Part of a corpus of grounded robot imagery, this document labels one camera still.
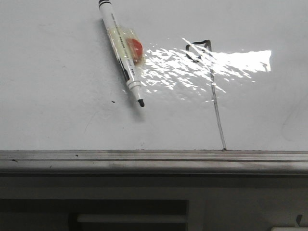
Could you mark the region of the white whiteboard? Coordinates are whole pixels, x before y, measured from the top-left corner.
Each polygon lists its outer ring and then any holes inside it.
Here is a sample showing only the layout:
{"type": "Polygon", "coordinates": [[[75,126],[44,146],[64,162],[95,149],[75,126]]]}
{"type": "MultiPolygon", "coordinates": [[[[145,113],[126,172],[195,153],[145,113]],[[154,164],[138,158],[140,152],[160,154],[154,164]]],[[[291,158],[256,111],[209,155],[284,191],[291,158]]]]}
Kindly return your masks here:
{"type": "Polygon", "coordinates": [[[102,3],[1,1],[1,174],[307,174],[307,1],[111,5],[143,44],[144,107],[102,3]]]}

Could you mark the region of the white plastic tray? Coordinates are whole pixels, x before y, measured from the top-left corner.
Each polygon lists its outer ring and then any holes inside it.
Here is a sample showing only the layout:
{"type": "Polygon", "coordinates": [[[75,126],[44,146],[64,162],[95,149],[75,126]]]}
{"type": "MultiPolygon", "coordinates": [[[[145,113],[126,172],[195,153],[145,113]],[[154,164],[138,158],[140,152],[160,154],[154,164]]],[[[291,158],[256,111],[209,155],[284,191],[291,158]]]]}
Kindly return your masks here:
{"type": "Polygon", "coordinates": [[[270,231],[308,231],[308,227],[273,227],[270,231]]]}

